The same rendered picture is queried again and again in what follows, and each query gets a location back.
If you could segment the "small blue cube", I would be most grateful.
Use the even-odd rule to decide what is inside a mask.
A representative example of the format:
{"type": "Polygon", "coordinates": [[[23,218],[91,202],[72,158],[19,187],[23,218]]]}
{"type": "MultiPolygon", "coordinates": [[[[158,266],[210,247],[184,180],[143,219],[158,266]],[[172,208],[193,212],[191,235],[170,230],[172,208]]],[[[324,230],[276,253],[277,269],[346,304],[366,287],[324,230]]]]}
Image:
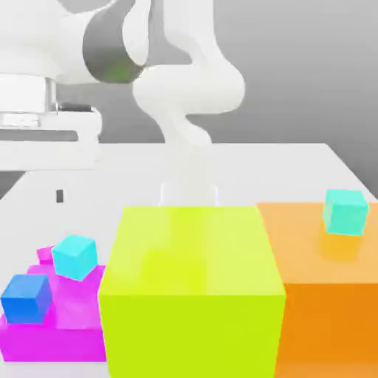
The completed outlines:
{"type": "Polygon", "coordinates": [[[17,274],[0,297],[8,324],[41,324],[52,303],[47,275],[17,274]]]}

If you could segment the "large orange box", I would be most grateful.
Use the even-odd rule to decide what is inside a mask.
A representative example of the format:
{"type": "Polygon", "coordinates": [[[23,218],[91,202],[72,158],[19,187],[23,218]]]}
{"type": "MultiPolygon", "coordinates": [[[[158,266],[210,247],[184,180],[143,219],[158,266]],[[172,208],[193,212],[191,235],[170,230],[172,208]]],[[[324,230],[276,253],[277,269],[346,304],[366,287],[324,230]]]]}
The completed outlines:
{"type": "Polygon", "coordinates": [[[320,203],[261,203],[286,290],[277,378],[378,378],[378,205],[329,235],[320,203]]]}

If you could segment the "large yellow-green box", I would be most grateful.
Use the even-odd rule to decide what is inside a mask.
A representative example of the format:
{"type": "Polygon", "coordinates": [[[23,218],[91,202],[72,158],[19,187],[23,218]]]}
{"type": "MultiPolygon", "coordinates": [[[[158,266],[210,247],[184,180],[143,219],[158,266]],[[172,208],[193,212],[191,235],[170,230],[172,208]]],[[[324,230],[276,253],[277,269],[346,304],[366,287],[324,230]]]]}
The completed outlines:
{"type": "Polygon", "coordinates": [[[109,376],[274,378],[285,300],[257,207],[126,207],[99,291],[109,376]]]}

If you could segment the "small turquoise cube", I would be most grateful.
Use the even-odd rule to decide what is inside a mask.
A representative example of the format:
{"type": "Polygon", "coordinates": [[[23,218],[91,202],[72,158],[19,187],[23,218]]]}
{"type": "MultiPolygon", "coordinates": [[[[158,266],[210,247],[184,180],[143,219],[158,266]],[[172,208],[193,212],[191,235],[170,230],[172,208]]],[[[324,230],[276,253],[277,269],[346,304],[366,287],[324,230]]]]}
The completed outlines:
{"type": "Polygon", "coordinates": [[[330,234],[362,236],[369,205],[360,190],[328,189],[323,223],[330,234]]]}

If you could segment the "large magenta box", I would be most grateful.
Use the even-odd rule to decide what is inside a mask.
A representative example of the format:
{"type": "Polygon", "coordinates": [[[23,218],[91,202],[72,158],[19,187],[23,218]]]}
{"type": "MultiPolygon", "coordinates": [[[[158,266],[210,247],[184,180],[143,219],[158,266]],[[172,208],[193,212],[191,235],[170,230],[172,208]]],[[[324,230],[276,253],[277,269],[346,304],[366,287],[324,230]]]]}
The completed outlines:
{"type": "Polygon", "coordinates": [[[28,275],[46,274],[52,305],[41,324],[9,324],[0,317],[0,352],[6,362],[105,362],[97,294],[105,267],[83,280],[59,276],[50,264],[32,265],[28,275]]]}

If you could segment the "small cyan cube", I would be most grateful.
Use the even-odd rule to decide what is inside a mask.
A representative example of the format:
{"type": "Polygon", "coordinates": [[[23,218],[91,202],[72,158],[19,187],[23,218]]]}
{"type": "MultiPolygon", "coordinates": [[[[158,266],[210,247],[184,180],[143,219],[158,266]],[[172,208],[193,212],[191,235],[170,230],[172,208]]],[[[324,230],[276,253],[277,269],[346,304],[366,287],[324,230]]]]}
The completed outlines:
{"type": "Polygon", "coordinates": [[[92,238],[68,235],[52,248],[55,273],[83,281],[98,265],[97,245],[92,238]]]}

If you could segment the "small magenta cube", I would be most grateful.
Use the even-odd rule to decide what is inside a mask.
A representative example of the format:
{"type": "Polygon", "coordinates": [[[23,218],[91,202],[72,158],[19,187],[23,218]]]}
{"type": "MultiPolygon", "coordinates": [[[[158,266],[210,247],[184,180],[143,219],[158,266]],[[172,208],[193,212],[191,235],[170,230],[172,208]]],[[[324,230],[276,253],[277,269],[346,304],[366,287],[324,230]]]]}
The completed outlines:
{"type": "Polygon", "coordinates": [[[39,264],[53,264],[53,256],[52,256],[52,250],[54,248],[54,245],[39,248],[36,250],[39,264]]]}

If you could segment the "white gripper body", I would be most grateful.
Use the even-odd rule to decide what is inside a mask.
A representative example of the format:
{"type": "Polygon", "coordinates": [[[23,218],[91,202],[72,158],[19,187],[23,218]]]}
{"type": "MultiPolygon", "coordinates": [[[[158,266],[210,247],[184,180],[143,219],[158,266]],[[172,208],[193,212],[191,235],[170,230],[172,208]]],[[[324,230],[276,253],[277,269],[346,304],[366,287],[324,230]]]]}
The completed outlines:
{"type": "Polygon", "coordinates": [[[88,170],[98,155],[98,130],[77,130],[75,141],[37,140],[36,129],[5,130],[0,140],[0,171],[88,170]]]}

